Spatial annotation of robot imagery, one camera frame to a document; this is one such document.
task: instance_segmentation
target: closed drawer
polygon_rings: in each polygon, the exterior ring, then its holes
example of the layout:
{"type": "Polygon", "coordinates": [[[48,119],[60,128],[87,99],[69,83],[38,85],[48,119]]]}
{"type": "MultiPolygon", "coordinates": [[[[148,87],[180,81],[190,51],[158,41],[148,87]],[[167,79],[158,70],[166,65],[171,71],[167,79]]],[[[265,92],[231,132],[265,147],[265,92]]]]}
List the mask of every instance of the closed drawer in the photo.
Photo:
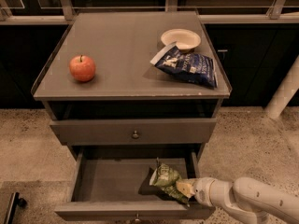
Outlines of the closed drawer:
{"type": "Polygon", "coordinates": [[[214,211],[190,200],[181,204],[150,186],[156,158],[183,178],[199,176],[196,145],[83,147],[67,202],[55,212],[65,220],[207,218],[214,211]]]}
{"type": "Polygon", "coordinates": [[[69,146],[206,143],[216,119],[60,120],[50,127],[69,146]]]}

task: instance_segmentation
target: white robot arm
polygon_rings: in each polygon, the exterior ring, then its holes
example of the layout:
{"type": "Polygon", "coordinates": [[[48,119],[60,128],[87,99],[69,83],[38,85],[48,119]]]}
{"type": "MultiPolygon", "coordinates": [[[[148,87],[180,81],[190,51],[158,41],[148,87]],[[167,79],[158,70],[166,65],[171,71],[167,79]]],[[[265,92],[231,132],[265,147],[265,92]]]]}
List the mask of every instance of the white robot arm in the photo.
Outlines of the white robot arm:
{"type": "Polygon", "coordinates": [[[204,177],[177,182],[188,197],[207,206],[218,206],[245,224],[264,224],[269,214],[299,224],[299,198],[248,177],[234,183],[204,177]]]}

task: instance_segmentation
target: concrete floor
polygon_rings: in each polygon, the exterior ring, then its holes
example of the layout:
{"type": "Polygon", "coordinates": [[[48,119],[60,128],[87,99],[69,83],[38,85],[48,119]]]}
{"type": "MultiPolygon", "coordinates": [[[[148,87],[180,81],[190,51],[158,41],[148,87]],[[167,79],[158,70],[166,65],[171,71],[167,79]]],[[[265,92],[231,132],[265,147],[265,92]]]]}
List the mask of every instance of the concrete floor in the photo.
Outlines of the concrete floor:
{"type": "MultiPolygon", "coordinates": [[[[53,209],[65,200],[75,161],[52,133],[48,114],[4,109],[0,120],[0,222],[10,193],[18,191],[28,205],[17,208],[13,223],[66,223],[53,209]]],[[[261,107],[221,108],[199,168],[201,176],[229,181],[249,176],[298,196],[299,107],[287,107],[277,120],[268,118],[261,107]]],[[[149,222],[240,223],[221,209],[207,220],[149,222]]],[[[284,222],[271,216],[269,223],[284,222]]]]}

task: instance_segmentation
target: white bowl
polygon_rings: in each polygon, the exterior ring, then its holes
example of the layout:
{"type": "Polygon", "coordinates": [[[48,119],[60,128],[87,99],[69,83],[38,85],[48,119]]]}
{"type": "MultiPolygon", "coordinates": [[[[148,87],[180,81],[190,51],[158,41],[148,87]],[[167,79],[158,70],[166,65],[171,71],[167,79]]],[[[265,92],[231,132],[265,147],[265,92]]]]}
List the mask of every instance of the white bowl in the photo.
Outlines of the white bowl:
{"type": "Polygon", "coordinates": [[[161,41],[166,46],[177,42],[178,49],[186,51],[196,48],[201,43],[201,38],[198,34],[190,30],[172,29],[162,34],[161,41]]]}

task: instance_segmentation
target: apple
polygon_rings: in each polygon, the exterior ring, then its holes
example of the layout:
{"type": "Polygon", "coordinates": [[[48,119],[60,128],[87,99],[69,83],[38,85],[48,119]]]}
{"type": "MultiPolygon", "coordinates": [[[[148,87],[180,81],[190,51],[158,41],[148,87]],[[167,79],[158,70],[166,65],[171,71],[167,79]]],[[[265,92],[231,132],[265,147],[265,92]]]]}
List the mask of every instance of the apple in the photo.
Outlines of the apple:
{"type": "Polygon", "coordinates": [[[88,56],[76,56],[69,63],[69,71],[74,79],[86,82],[95,75],[95,63],[88,56]]]}

